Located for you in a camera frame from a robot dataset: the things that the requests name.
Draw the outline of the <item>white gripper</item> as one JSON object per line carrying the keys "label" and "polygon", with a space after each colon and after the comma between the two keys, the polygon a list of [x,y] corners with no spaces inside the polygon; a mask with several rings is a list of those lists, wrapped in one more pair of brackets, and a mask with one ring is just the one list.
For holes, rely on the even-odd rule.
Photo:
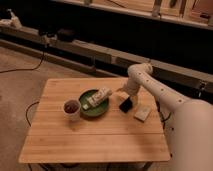
{"label": "white gripper", "polygon": [[121,96],[121,97],[129,97],[130,101],[132,102],[133,105],[138,104],[138,95],[137,92],[133,89],[127,89],[127,88],[119,88],[116,90],[116,92]]}

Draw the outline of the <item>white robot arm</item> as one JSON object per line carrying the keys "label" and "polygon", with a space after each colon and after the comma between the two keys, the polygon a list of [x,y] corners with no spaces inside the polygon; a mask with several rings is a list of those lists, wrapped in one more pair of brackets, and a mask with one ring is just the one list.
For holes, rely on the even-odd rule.
{"label": "white robot arm", "polygon": [[213,105],[177,92],[152,72],[150,63],[129,66],[128,80],[119,91],[134,96],[144,87],[173,114],[172,171],[213,171]]}

